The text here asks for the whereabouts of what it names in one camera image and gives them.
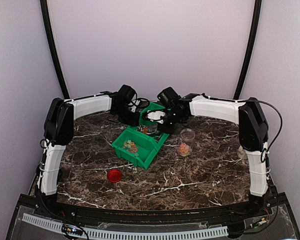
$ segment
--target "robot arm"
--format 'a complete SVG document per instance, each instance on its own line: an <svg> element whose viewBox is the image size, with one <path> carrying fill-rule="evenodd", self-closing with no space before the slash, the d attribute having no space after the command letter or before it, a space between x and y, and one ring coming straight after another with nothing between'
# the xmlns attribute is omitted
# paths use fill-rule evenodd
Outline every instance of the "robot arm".
<svg viewBox="0 0 300 240"><path fill-rule="evenodd" d="M137 126L140 114L129 108L135 95L129 86L122 86L116 93L102 93L82 99L52 101L44 123L43 157L39 167L38 190L46 196L57 193L57 179L62 155L74 135L74 120L96 112L108 111L118 115L125 124ZM268 189L267 166L264 149L268 146L268 124L262 109L255 102L238 102L213 99L205 95L189 94L183 98L172 88L162 91L158 98L166 107L143 116L158 123L162 132L173 133L175 123L189 116L207 116L239 124L239 140L248 156L250 193L262 197Z"/></svg>
<svg viewBox="0 0 300 240"><path fill-rule="evenodd" d="M269 127L256 98L241 102L193 93L181 98L171 87L163 90L158 98L166 109L146 112L142 117L157 122L162 132L172 134L174 125L189 116L205 116L238 124L239 141L249 162L250 194L262 197L267 192L269 171L264 151L268 147Z"/></svg>
<svg viewBox="0 0 300 240"><path fill-rule="evenodd" d="M41 142L44 148L39 165L38 188L46 196L57 193L57 180L62 155L66 145L74 137L74 120L97 112L109 111L118 115L118 120L131 126L139 125L140 113L130 107L136 91L123 85L118 92L102 92L97 95L66 99L55 98L44 123L44 137Z"/></svg>
<svg viewBox="0 0 300 240"><path fill-rule="evenodd" d="M38 187L46 196L57 193L60 162L66 145L74 136L74 120L92 113L108 111L111 105L112 99L109 95L96 95L79 100L53 100L44 125L44 152L39 167Z"/></svg>

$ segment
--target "black joint housing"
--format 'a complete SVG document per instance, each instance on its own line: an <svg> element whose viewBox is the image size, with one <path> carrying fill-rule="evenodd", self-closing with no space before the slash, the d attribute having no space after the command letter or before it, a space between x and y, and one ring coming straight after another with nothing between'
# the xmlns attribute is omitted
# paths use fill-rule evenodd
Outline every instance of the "black joint housing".
<svg viewBox="0 0 300 240"><path fill-rule="evenodd" d="M167 87L158 94L157 98L165 108L171 109L181 99L181 96L172 87Z"/></svg>
<svg viewBox="0 0 300 240"><path fill-rule="evenodd" d="M250 216L255 216L259 213L260 209L263 208L265 204L265 196L254 196L252 194L248 195L249 204L247 208L247 212Z"/></svg>
<svg viewBox="0 0 300 240"><path fill-rule="evenodd" d="M190 117L191 111L190 111L190 102L192 102L192 99L194 99L196 96L199 96L197 93L189 93L188 95L184 96L183 98L178 100L178 104L182 105L183 110L183 116Z"/></svg>
<svg viewBox="0 0 300 240"><path fill-rule="evenodd" d="M264 149L264 143L268 141L269 125L260 103L246 102L239 107L239 142L241 146L250 152Z"/></svg>
<svg viewBox="0 0 300 240"><path fill-rule="evenodd" d="M53 99L44 122L44 137L54 145L67 145L74 137L74 106Z"/></svg>
<svg viewBox="0 0 300 240"><path fill-rule="evenodd" d="M111 98L110 114L118 115L119 122L133 127L139 125L140 118L140 113L132 112L128 106L135 95L136 91L128 85L122 85L118 92L109 94Z"/></svg>

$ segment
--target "black frame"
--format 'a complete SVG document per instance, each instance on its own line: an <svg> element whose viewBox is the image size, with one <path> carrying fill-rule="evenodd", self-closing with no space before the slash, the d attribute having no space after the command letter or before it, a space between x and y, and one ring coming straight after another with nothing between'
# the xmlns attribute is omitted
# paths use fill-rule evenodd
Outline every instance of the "black frame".
<svg viewBox="0 0 300 240"><path fill-rule="evenodd" d="M272 196L267 199L271 206L277 204L276 196ZM297 239L300 239L300 231L293 214L290 203L284 192L278 195L279 205L285 204L288 210L295 235ZM230 214L229 211L242 210L249 202L241 202L227 206L216 206L198 208L192 210L174 210L174 211L129 211L129 210L112 210L112 209L100 209L84 206L75 206L65 203L57 203L60 210L64 211L68 220L78 224L78 226L97 226L98 223L118 223L118 224L130 224L130 225L167 225L167 224L184 224L184 223L198 223L208 222L211 225L231 226L241 224L244 219L250 218L247 215ZM14 209L14 213L9 225L6 240L11 240L12 230L15 226L16 217L20 206L25 206L34 209L34 213L41 216L52 217L47 211L41 208L37 208L40 203L33 196L21 194L17 205Z"/></svg>
<svg viewBox="0 0 300 240"><path fill-rule="evenodd" d="M234 92L233 99L238 100L240 98L242 88L244 87L244 83L246 80L251 56L252 56L252 51L254 49L255 45L255 40L256 40L256 35L257 35L257 29L258 29L258 23L259 23L259 17L260 17L260 12L261 12L261 3L262 0L255 0L254 2L254 10L253 10L253 16L252 16L252 23L251 23L251 29L250 29L250 34L249 34L249 40L248 44L246 46L246 51L244 55L244 60L242 64L242 69L240 73L240 77Z"/></svg>
<svg viewBox="0 0 300 240"><path fill-rule="evenodd" d="M64 99L70 99L69 91L66 86L65 78L62 73L61 65L59 62L58 54L57 54L57 48L56 48L56 44L55 44L55 40L54 40L52 27L51 27L47 0L40 0L40 4L41 4L41 11L42 11L42 18L43 18L43 23L44 23L44 28L45 28L46 39L48 40L50 54L52 57L55 73L58 78L59 85L60 85Z"/></svg>

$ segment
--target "white cable channel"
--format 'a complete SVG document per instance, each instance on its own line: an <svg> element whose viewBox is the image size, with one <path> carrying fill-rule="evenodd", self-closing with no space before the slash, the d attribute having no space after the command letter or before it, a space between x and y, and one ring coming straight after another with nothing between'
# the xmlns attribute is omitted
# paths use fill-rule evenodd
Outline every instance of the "white cable channel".
<svg viewBox="0 0 300 240"><path fill-rule="evenodd" d="M28 213L23 214L23 222L62 234L62 222L59 220L48 220ZM178 232L123 232L107 231L84 227L91 240L204 240L228 236L228 227L215 227L209 229L178 231Z"/></svg>

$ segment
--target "white wall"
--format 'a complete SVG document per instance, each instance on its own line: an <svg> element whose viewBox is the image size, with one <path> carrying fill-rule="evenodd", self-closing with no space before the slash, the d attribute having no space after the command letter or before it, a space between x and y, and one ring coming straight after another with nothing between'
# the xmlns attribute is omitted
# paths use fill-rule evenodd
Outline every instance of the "white wall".
<svg viewBox="0 0 300 240"><path fill-rule="evenodd" d="M42 150L43 124L61 91L39 0L0 0L0 240Z"/></svg>
<svg viewBox="0 0 300 240"><path fill-rule="evenodd" d="M151 100L168 86L233 97L254 0L48 2L72 98L124 83Z"/></svg>
<svg viewBox="0 0 300 240"><path fill-rule="evenodd" d="M300 228L300 0L263 1L253 57L243 98L274 104L283 116L283 132L270 150L271 173L286 192ZM270 135L279 118L264 107Z"/></svg>

